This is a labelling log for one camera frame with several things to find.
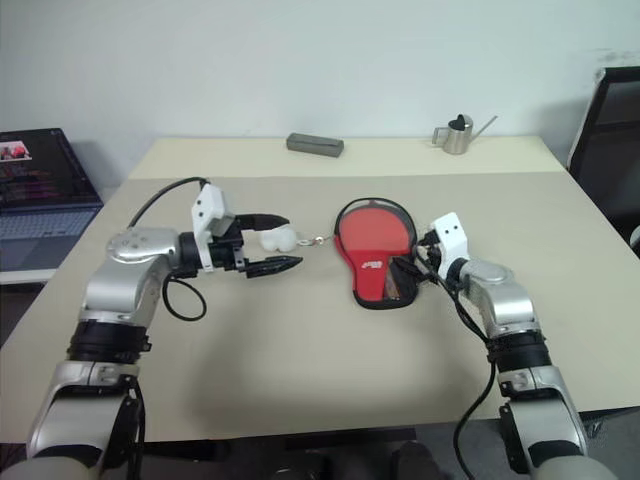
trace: floor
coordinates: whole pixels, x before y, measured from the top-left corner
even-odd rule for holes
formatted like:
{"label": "floor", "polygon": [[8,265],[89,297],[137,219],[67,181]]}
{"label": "floor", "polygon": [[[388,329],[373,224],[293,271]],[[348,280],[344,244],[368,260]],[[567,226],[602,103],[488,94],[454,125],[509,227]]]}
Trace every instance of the floor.
{"label": "floor", "polygon": [[[0,289],[0,339],[2,344],[35,299],[40,287]],[[588,430],[597,433],[589,440],[590,455],[607,465],[621,480],[636,479],[640,472],[640,409],[618,412],[603,421],[589,422]],[[329,432],[292,436],[235,439],[225,442],[188,442],[171,444],[173,458],[166,445],[149,444],[143,462],[143,478],[163,480],[269,479],[283,466],[329,466],[331,479],[387,480],[391,456],[408,441],[418,441],[431,452],[444,476],[464,478],[451,446],[454,424],[417,425],[392,429]],[[523,478],[509,469],[496,421],[472,421],[462,437],[462,449],[477,478]],[[197,457],[199,461],[175,457]],[[24,448],[2,445],[0,465],[5,468],[24,457]],[[126,477],[125,468],[109,471],[103,478]]]}

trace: table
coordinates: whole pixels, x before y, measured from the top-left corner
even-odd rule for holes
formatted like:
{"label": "table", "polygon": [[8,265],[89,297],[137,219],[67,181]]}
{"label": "table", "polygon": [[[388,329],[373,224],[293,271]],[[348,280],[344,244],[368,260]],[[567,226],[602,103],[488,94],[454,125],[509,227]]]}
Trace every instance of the table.
{"label": "table", "polygon": [[[110,236],[171,179],[206,175],[238,213],[277,213],[305,236],[331,232],[360,196],[398,201],[424,231],[455,211],[472,255],[512,268],[536,306],[579,410],[640,404],[640,262],[536,137],[479,138],[461,157],[421,139],[347,139],[340,158],[289,152],[283,139],[160,139],[87,229],[0,351],[0,441],[24,441],[74,331],[83,290]],[[142,225],[190,230],[196,187],[175,190]],[[247,235],[247,256],[264,257]],[[193,281],[206,318],[158,306],[140,360],[149,441],[231,438],[457,420],[484,385],[484,346],[446,294],[371,311],[351,294],[332,245],[247,280]],[[175,288],[185,313],[199,305]],[[478,410],[496,417],[494,388]]]}

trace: laptop screen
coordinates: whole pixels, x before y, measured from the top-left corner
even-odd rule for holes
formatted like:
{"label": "laptop screen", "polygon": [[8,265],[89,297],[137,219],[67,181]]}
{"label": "laptop screen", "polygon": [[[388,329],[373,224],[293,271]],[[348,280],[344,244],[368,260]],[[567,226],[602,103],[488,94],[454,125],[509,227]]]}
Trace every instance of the laptop screen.
{"label": "laptop screen", "polygon": [[59,128],[0,133],[0,207],[100,203]]}

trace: white wall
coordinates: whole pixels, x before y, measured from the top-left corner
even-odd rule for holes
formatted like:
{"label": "white wall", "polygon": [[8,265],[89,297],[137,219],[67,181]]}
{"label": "white wall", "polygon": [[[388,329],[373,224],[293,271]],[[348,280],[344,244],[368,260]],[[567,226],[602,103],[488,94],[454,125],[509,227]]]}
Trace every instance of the white wall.
{"label": "white wall", "polygon": [[116,185],[159,135],[429,135],[458,112],[566,156],[638,0],[0,0],[0,129]]}

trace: keychain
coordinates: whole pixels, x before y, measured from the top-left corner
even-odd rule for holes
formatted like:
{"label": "keychain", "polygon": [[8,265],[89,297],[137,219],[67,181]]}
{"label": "keychain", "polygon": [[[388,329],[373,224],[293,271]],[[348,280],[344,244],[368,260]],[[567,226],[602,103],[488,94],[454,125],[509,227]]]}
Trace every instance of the keychain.
{"label": "keychain", "polygon": [[324,242],[327,240],[331,240],[333,235],[329,235],[327,237],[315,237],[309,239],[298,240],[296,243],[301,247],[315,247],[319,245],[324,245]]}

